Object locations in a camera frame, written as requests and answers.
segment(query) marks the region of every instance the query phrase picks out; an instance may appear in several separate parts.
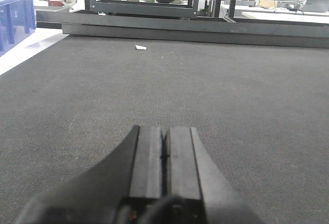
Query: white floor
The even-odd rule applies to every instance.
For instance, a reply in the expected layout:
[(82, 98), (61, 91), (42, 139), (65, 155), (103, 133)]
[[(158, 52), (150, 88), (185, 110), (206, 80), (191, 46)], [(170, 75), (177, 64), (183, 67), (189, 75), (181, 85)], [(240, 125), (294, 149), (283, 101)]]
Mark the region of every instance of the white floor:
[(0, 75), (65, 38), (62, 30), (37, 28), (25, 40), (0, 57)]

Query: black metal frame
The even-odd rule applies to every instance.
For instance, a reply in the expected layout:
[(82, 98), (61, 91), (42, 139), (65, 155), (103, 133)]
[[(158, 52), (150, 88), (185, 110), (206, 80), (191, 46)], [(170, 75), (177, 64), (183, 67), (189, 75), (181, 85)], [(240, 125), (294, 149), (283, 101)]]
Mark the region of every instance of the black metal frame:
[(90, 11), (37, 11), (38, 23), (62, 24), (64, 34), (152, 40), (329, 48), (327, 24), (235, 20), (198, 17), (190, 20), (100, 16)]
[(91, 11), (119, 14), (138, 14), (168, 17), (196, 17), (198, 0), (188, 0), (187, 5), (90, 0)]

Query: black platform edge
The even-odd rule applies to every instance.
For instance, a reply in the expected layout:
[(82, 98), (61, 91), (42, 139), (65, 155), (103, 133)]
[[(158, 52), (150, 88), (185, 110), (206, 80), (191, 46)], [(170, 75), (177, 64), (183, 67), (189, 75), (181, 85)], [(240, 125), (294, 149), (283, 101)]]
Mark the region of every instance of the black platform edge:
[(101, 16), (82, 11), (49, 13), (38, 11), (38, 22), (62, 24), (64, 34), (128, 39), (230, 43), (265, 46), (329, 48), (327, 24), (229, 23), (199, 18), (170, 20), (129, 16)]

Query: blue box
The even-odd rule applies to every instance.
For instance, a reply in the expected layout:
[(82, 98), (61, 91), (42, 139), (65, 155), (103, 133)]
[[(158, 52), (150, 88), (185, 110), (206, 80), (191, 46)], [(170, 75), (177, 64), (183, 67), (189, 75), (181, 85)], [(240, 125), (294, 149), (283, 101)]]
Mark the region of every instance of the blue box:
[(34, 31), (33, 0), (0, 0), (0, 56)]

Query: table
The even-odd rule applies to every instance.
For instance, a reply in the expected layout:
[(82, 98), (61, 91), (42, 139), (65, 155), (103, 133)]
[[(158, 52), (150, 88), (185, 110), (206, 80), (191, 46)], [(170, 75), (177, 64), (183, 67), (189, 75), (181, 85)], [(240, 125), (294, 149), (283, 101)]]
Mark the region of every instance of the table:
[[(220, 17), (225, 17), (227, 10), (230, 8), (230, 5), (221, 5)], [(263, 7), (248, 7), (248, 6), (235, 6), (236, 11), (241, 12), (259, 12), (259, 13), (285, 13), (285, 14), (296, 14), (296, 12), (289, 11), (286, 8), (276, 7), (274, 8), (263, 8)], [(309, 16), (329, 16), (329, 12), (304, 12), (304, 15)]]
[(329, 24), (329, 16), (313, 16), (303, 14), (287, 14), (287, 13), (264, 13), (264, 12), (242, 12), (243, 16), (254, 18), (256, 20), (276, 20), (276, 21), (294, 21)]

